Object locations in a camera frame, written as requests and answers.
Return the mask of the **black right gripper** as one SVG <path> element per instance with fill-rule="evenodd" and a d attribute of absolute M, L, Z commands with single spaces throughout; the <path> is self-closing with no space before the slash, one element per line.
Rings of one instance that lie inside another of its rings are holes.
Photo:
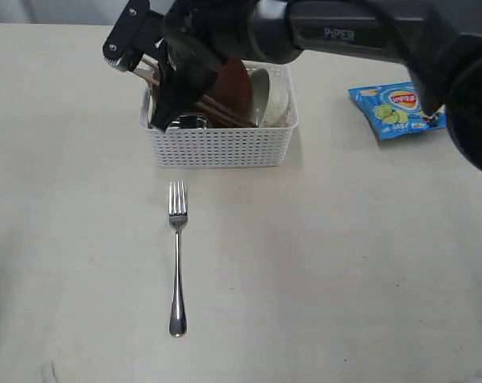
<path fill-rule="evenodd" d="M 231 59 L 264 62 L 257 42 L 260 1 L 174 1 L 160 32 L 166 58 L 151 124 L 160 131 L 193 106 L 215 84 Z"/>

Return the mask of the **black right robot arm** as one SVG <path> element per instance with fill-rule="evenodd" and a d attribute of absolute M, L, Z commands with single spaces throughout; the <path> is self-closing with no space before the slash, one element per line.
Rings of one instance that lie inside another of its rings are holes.
<path fill-rule="evenodd" d="M 427 114 L 482 171 L 482 1 L 175 1 L 162 17 L 159 129 L 232 58 L 287 64 L 306 50 L 394 62 Z"/>

